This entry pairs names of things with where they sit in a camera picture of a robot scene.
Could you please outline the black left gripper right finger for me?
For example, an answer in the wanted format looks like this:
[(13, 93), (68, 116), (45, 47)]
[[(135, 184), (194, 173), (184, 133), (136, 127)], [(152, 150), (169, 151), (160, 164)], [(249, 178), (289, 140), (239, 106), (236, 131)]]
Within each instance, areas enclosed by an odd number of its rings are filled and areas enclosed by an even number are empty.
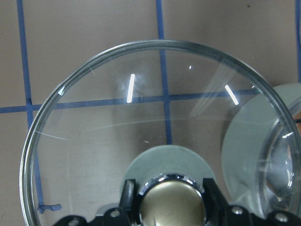
[(206, 223), (210, 226), (299, 226), (301, 219), (287, 211), (260, 218), (240, 205), (230, 205), (212, 178), (203, 179)]

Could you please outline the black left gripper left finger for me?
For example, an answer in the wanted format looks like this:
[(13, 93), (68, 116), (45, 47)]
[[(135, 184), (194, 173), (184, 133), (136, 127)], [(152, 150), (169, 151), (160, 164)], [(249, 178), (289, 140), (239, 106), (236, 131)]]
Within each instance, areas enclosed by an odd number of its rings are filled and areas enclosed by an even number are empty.
[(95, 218), (87, 222), (82, 216), (68, 215), (61, 218), (55, 226), (130, 226), (132, 225), (132, 211), (136, 194), (135, 179), (125, 180), (118, 205), (109, 204), (100, 207)]

